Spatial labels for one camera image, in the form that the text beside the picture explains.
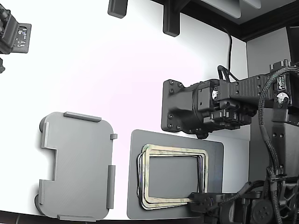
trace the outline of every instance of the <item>black shelf bracket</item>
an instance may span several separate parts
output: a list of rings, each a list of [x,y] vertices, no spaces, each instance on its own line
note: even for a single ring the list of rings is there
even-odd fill
[[[127,14],[128,0],[109,0],[108,14],[122,19]]]
[[[180,12],[190,0],[166,0],[164,3],[163,32],[178,36],[180,31]]]

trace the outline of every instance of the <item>white table surface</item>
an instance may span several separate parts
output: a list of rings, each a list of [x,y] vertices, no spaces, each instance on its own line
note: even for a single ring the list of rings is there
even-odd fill
[[[124,19],[107,14],[108,0],[1,4],[19,22],[31,23],[32,34],[28,54],[2,56],[0,210],[39,214],[34,197],[39,179],[53,178],[54,153],[40,148],[38,126],[52,112],[70,111],[102,117],[119,135],[114,209],[106,219],[128,219],[132,131],[163,133],[163,81],[188,86],[217,78],[217,66],[227,64],[227,35],[186,15],[180,36],[165,35],[163,7],[150,0],[129,0]],[[246,44],[235,38],[232,72],[247,77]],[[236,192],[247,181],[249,135],[244,127],[209,137],[225,147],[224,192]]]

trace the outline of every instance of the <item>dark ceiling trim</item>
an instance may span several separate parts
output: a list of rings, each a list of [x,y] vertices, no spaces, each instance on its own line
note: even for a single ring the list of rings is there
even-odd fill
[[[296,0],[241,24],[241,40],[247,42],[297,22],[299,22],[299,1]]]
[[[165,4],[165,0],[152,1],[161,5]],[[232,36],[244,42],[280,28],[287,27],[291,24],[299,23],[298,0],[258,16],[241,25],[238,25],[193,1],[190,1],[181,12],[216,29],[223,30],[222,27],[224,27]]]

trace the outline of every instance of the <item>gray plastic lid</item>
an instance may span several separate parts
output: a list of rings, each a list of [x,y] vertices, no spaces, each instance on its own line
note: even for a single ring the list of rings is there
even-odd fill
[[[54,112],[40,123],[42,148],[56,151],[54,180],[40,180],[35,198],[44,215],[61,220],[96,221],[113,208],[113,133],[101,118]]]

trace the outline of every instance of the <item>gray tray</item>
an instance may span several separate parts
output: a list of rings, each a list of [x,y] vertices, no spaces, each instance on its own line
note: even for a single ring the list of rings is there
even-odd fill
[[[40,180],[37,209],[60,220],[96,221],[113,208],[117,135],[101,118],[54,112],[40,123],[42,148],[55,150],[54,180]]]
[[[187,206],[145,210],[137,197],[136,159],[146,144],[167,147],[204,149],[209,156],[208,192],[222,192],[223,144],[176,135],[134,130],[131,138],[128,208],[130,219],[172,219],[195,217]],[[184,198],[197,188],[197,161],[194,157],[158,157],[150,160],[149,195],[162,198]]]

